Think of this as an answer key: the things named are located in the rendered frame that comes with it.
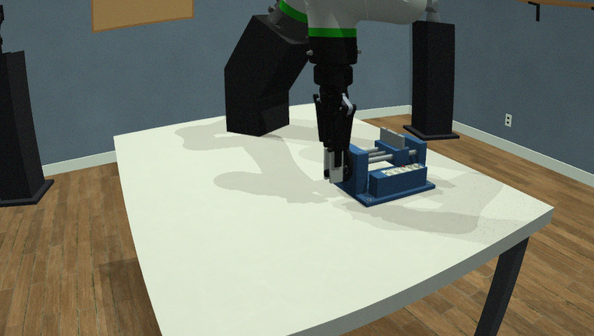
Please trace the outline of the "blue bench vise with black handwheel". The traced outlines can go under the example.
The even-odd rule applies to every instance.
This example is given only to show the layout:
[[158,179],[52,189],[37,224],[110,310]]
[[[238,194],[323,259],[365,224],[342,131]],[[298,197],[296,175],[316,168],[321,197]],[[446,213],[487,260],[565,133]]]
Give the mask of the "blue bench vise with black handwheel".
[[[427,142],[381,127],[375,148],[350,143],[343,151],[343,181],[334,185],[365,207],[435,189],[427,180],[426,154]],[[393,166],[368,171],[368,164],[383,161]]]

